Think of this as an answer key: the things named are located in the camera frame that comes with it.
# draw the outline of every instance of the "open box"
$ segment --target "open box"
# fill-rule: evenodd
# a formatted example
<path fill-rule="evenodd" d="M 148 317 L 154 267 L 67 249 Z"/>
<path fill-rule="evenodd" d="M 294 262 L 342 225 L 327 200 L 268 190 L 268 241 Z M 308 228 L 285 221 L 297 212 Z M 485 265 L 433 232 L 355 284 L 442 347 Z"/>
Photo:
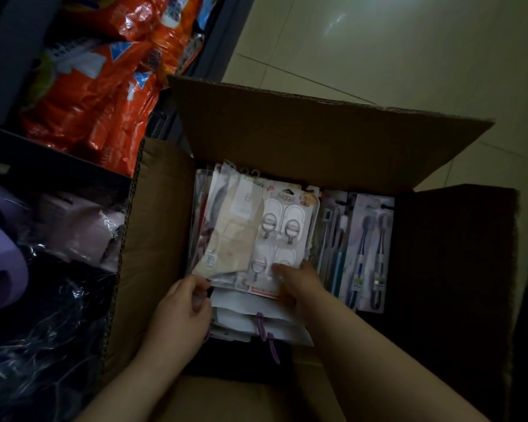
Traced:
<path fill-rule="evenodd" d="M 394 196 L 385 313 L 360 315 L 487 417 L 502 420 L 517 193 L 475 185 L 413 192 L 493 122 L 170 81 L 194 158 L 166 142 L 145 141 L 102 384 L 133 358 L 158 301 L 183 276 L 196 162 L 227 159 L 269 178 Z M 319 419 L 339 420 L 320 363 L 295 358 L 294 367 L 300 400 L 269 385 L 183 376 L 156 419 L 289 420 L 286 415 L 294 406 L 301 412 L 304 402 Z"/>

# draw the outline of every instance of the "hand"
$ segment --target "hand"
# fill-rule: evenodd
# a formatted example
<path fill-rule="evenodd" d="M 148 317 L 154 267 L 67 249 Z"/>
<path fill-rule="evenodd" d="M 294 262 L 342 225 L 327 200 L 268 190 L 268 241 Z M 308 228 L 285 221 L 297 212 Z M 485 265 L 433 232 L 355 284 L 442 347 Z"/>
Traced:
<path fill-rule="evenodd" d="M 167 383 L 201 348 L 211 323 L 209 282 L 190 275 L 172 285 L 153 314 L 137 359 Z"/>
<path fill-rule="evenodd" d="M 296 298 L 297 307 L 300 311 L 301 303 L 315 294 L 326 292 L 317 271 L 309 261 L 303 261 L 301 268 L 293 268 L 281 263 L 272 265 L 274 275 L 284 281 L 284 285 L 291 296 Z"/>

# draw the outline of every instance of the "purple strap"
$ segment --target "purple strap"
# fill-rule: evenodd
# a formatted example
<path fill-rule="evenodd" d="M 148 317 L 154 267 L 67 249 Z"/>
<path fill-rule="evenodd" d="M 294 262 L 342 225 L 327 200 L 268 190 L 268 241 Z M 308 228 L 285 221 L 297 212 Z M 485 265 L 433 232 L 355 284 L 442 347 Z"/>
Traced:
<path fill-rule="evenodd" d="M 272 358 L 276 362 L 276 364 L 280 363 L 280 357 L 278 357 L 276 352 L 276 347 L 274 346 L 274 335 L 272 333 L 266 334 L 266 330 L 264 329 L 264 314 L 261 312 L 256 314 L 256 327 L 258 328 L 258 334 L 260 335 L 260 339 L 263 342 L 268 341 L 268 344 L 270 345 L 270 354 L 272 354 Z"/>

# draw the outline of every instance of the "tile floor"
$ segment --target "tile floor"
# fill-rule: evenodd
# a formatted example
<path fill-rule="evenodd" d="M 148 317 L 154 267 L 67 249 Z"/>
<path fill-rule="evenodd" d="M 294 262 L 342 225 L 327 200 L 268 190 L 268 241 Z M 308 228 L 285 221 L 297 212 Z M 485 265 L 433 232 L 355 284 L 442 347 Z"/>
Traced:
<path fill-rule="evenodd" d="M 520 190 L 517 312 L 528 279 L 528 0 L 255 0 L 224 81 L 496 119 L 417 190 Z"/>

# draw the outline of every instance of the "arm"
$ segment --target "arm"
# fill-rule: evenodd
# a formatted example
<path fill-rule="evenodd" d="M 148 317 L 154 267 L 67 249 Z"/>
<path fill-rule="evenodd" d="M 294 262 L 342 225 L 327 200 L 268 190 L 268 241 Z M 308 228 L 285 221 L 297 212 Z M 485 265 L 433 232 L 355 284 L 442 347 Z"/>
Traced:
<path fill-rule="evenodd" d="M 143 422 L 202 346 L 211 322 L 209 283 L 191 275 L 160 301 L 135 359 L 76 422 Z M 192 296 L 199 299 L 192 301 Z"/>
<path fill-rule="evenodd" d="M 296 298 L 347 420 L 487 421 L 477 409 L 327 292 L 312 265 L 273 265 Z"/>

